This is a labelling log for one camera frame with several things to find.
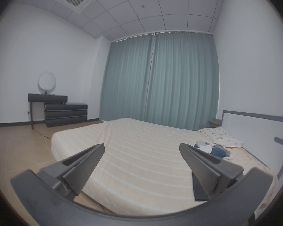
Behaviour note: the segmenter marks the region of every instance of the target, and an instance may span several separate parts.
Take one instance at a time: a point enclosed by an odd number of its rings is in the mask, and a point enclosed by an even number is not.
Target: black desk
[[[33,129],[33,102],[46,102],[46,103],[66,103],[67,96],[55,96],[47,94],[28,94],[28,101],[30,102],[30,120],[31,129]]]

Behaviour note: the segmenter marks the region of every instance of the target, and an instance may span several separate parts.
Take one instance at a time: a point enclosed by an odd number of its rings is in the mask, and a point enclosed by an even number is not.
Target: ceiling
[[[214,32],[223,0],[97,0],[81,14],[54,0],[16,0],[66,19],[94,38],[110,41],[143,32]]]

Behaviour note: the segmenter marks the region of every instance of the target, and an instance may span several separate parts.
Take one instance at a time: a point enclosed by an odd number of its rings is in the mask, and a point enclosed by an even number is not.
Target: bed
[[[89,197],[120,215],[161,215],[195,207],[192,173],[178,148],[180,143],[211,142],[200,131],[151,124],[130,118],[65,130],[52,136],[56,161],[95,144],[105,153],[83,188]],[[230,148],[233,163],[246,174],[252,167],[274,178],[257,210],[275,195],[277,176],[244,148]]]

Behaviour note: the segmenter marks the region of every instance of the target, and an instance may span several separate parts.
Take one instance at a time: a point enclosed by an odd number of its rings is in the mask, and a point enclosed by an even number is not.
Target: gray oval on headboard
[[[275,138],[274,138],[274,141],[277,142],[277,143],[279,143],[279,144],[281,144],[281,145],[283,145],[283,139],[281,139],[281,138],[279,138],[279,137],[275,137]]]

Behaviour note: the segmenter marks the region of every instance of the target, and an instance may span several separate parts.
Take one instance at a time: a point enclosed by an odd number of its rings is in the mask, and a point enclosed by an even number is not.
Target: round mirror
[[[51,72],[43,72],[38,79],[38,87],[45,93],[55,89],[55,76]]]

